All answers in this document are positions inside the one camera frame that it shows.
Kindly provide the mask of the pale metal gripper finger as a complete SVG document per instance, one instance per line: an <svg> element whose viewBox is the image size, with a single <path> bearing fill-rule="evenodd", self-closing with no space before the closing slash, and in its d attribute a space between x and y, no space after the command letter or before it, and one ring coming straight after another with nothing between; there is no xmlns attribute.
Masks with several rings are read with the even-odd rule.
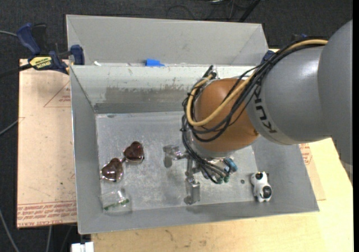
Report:
<svg viewBox="0 0 359 252"><path fill-rule="evenodd" d="M164 166L171 167L173 161L181 160L187 158L187 153L181 152L179 146L176 145L166 145L163 147L164 156Z"/></svg>
<svg viewBox="0 0 359 252"><path fill-rule="evenodd" d="M186 192L187 196L184 198L184 202L187 205L200 201L200 183L194 178L186 179Z"/></svg>

